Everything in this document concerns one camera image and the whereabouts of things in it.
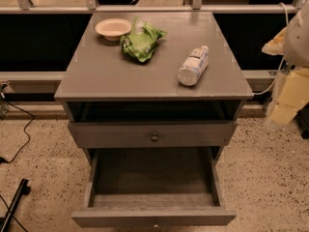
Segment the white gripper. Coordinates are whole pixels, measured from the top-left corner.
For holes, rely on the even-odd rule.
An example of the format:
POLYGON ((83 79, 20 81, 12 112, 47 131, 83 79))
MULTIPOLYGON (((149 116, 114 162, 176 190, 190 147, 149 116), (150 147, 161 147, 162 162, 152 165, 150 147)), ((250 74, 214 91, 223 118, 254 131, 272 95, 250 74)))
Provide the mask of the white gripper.
MULTIPOLYGON (((287 28, 283 28, 262 47, 268 55, 282 55, 287 28)), ((297 112, 309 103, 309 69, 297 67, 289 73, 281 72, 275 81, 271 102, 267 107, 266 127, 279 131, 287 126, 297 112)))

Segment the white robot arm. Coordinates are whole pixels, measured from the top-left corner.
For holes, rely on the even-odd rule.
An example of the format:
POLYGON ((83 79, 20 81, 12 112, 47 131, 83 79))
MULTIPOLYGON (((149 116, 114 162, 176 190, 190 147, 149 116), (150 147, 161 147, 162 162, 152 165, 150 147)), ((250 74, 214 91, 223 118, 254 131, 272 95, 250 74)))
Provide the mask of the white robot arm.
POLYGON ((277 75, 272 100, 267 107, 267 127, 279 131, 288 125, 297 112, 309 103, 309 1, 262 52, 282 55, 295 68, 277 75))

